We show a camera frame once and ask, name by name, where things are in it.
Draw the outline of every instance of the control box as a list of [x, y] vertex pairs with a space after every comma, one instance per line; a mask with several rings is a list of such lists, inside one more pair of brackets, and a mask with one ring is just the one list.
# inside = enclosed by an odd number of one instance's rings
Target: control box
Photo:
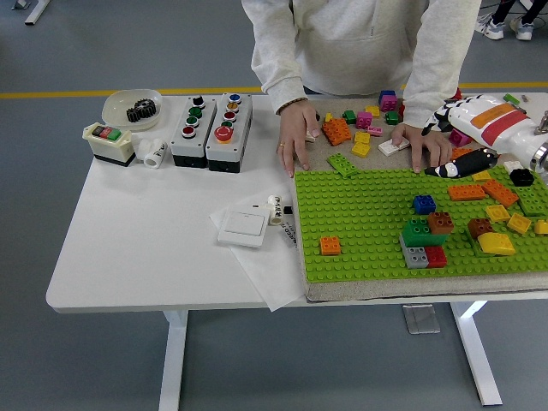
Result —
[[240, 172], [252, 117], [251, 95], [223, 94], [205, 146], [209, 170]]
[[120, 131], [95, 122], [84, 128], [82, 139], [89, 142], [95, 158], [128, 167], [135, 158], [131, 131]]
[[176, 166], [207, 167], [205, 148], [216, 113], [216, 99], [201, 96], [188, 98], [170, 140]]

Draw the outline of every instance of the sweatshirt sleeve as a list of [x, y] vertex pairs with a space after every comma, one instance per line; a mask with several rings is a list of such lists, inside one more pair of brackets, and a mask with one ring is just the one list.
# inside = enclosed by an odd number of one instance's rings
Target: sweatshirt sleeve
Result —
[[480, 5], [480, 0], [430, 1], [403, 91], [406, 124], [423, 128], [433, 111], [455, 95]]
[[276, 113], [297, 98], [305, 98], [301, 66], [295, 60], [295, 36], [290, 1], [241, 0], [253, 23], [255, 48], [251, 68], [259, 78], [262, 91], [271, 98]]

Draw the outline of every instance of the white table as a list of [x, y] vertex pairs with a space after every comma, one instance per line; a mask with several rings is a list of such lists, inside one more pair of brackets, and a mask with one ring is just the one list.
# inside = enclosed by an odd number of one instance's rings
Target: white table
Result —
[[[541, 95], [548, 107], [548, 95]], [[169, 140], [183, 97], [164, 97], [147, 138]], [[541, 115], [544, 110], [539, 107]], [[209, 215], [287, 181], [274, 152], [278, 118], [253, 96], [253, 122], [241, 173], [175, 167], [123, 168], [94, 159], [47, 291], [59, 313], [163, 311], [170, 322], [160, 410], [177, 410], [189, 310], [266, 307]], [[450, 302], [484, 405], [501, 403], [472, 315], [487, 300], [548, 298], [548, 292], [414, 297], [317, 305]], [[304, 307], [303, 298], [290, 304]]]

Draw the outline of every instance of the white hoodie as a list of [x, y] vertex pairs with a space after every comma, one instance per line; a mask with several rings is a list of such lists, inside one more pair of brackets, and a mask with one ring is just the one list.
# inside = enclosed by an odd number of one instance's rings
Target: white hoodie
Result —
[[252, 69], [275, 112], [306, 97], [403, 92], [404, 122], [423, 128], [452, 97], [481, 0], [242, 0]]

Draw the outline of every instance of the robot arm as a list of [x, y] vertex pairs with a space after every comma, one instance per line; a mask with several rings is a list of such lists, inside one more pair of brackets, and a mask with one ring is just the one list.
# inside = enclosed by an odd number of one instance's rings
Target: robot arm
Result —
[[497, 152], [513, 154], [530, 170], [548, 170], [548, 111], [537, 126], [515, 106], [493, 96], [479, 95], [440, 107], [425, 125], [422, 135], [427, 135], [433, 126], [443, 132], [456, 128], [491, 150], [473, 156], [469, 153], [459, 162], [444, 164], [437, 168], [439, 170], [430, 168], [427, 174], [449, 178], [469, 176], [492, 167]]

